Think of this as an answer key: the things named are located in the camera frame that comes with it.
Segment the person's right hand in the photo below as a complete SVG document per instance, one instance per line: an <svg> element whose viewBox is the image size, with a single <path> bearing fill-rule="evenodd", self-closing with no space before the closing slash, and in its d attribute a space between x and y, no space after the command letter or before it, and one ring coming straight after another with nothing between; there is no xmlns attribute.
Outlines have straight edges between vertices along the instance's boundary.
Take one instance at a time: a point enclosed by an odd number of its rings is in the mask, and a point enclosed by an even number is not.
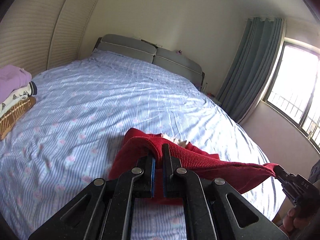
<svg viewBox="0 0 320 240"><path fill-rule="evenodd" d="M287 212L279 228L289 239L320 240L319 208L303 209L296 205Z"/></svg>

